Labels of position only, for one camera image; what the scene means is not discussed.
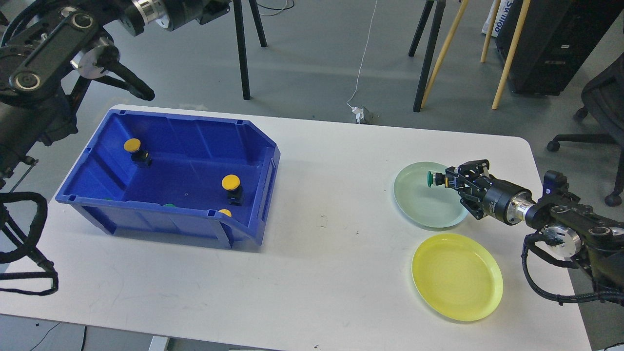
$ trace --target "yellow button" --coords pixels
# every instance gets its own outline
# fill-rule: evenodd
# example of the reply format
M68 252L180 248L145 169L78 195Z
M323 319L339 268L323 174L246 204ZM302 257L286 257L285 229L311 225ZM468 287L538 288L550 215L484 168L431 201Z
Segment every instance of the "yellow button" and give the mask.
M228 209L222 209L222 210L219 210L219 212L221 212L222 214L225 214L228 217L232 216L232 212L230 212L230 210Z
M240 178L234 174L226 175L221 180L221 186L228 191L236 190L240 187Z
M137 138L128 139L124 143L124 150L127 152L137 152L141 148L141 141Z

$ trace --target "chair wheel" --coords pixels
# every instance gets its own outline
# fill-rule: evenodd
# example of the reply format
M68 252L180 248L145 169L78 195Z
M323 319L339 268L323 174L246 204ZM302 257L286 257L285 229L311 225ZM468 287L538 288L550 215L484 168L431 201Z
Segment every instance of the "chair wheel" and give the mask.
M609 207L615 207L622 204L622 198L619 195L609 195L605 197L605 203Z
M585 117L587 117L587 109L584 107L578 109L578 111L574 114L574 119L578 121L581 121Z
M559 147L561 147L561 144L559 144L559 141L549 141L548 145L546 145L546 150L550 152L557 152L559 151Z

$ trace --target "white cable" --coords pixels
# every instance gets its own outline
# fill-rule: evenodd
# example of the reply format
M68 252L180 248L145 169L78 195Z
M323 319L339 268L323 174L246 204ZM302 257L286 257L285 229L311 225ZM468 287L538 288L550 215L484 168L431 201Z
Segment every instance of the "white cable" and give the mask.
M349 105L349 101L353 100L355 93L358 92L359 74L362 72L362 65L364 65L364 56L366 56L366 49L368 48L368 41L371 38L371 29L373 28L373 18L375 18L375 11L377 11L377 0L375 0L375 8L373 9L373 15L371 16L371 25L368 27L368 37L366 38L366 45L364 46L364 54L362 55L362 62L359 63L358 78L355 80L355 91L351 98L347 100L347 105L353 110L353 106Z
M286 0L286 4L284 4L284 7L281 8L281 10L277 11L276 13L266 14L266 13L260 13L259 11L258 13L260 13L261 16L266 16L266 17L271 17L271 16L275 16L276 14L280 14L286 9L286 7L288 7L288 1L289 0Z

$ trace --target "blue plastic bin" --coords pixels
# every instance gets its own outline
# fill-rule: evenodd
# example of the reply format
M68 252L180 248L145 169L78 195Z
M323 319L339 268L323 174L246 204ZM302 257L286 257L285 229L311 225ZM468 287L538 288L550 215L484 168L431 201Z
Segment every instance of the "blue plastic bin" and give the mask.
M150 167L137 167L124 150L133 137L152 156ZM56 201L108 234L127 229L217 239L225 248L244 240L261 245L279 160L277 145L249 121L110 110ZM221 185L228 174L241 180L240 206L229 204Z

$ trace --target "white bag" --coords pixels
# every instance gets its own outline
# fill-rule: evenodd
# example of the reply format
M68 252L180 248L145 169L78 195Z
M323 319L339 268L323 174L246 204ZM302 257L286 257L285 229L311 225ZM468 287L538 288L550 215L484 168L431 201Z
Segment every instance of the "white bag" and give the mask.
M483 25L483 30L481 30L481 33L483 34L487 34L487 28L490 25L490 18L492 17L492 12L494 12L494 3L495 1L492 3L490 13L487 15L487 19L485 20L485 24ZM511 8L511 4L513 3L514 0L502 0L500 2L499 11L496 15L496 23L494 24L494 30L492 31L493 37L499 36L500 29L502 28L503 23L505 23L505 20L507 19L507 15L509 13L509 9Z

